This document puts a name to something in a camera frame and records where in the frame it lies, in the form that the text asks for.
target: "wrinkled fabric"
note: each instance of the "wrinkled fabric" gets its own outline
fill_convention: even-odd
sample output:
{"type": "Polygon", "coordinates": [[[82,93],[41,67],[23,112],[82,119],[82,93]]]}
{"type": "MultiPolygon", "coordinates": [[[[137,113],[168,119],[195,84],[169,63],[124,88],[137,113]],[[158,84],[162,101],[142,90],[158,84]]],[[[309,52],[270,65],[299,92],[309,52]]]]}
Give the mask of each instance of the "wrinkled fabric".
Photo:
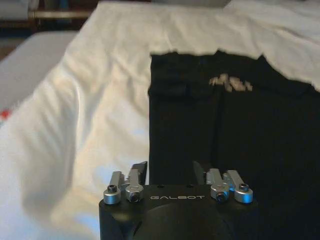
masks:
{"type": "Polygon", "coordinates": [[[306,34],[233,9],[100,3],[0,129],[0,239],[99,239],[112,172],[148,160],[150,53],[263,53],[319,88],[320,45],[306,34]]]}

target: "white blanket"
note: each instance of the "white blanket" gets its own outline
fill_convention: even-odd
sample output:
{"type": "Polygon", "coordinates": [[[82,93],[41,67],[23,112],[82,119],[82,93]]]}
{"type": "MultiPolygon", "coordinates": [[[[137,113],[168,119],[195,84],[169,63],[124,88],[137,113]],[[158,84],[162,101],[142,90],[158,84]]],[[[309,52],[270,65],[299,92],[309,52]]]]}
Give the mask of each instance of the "white blanket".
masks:
{"type": "Polygon", "coordinates": [[[100,3],[0,128],[0,239],[99,239],[98,203],[112,171],[148,160],[150,52],[263,53],[287,77],[320,88],[319,18],[291,12],[301,27],[317,22],[305,31],[275,11],[283,5],[264,4],[250,2],[261,11],[252,15],[236,5],[100,3]],[[276,23],[261,17],[267,12],[276,23]]]}

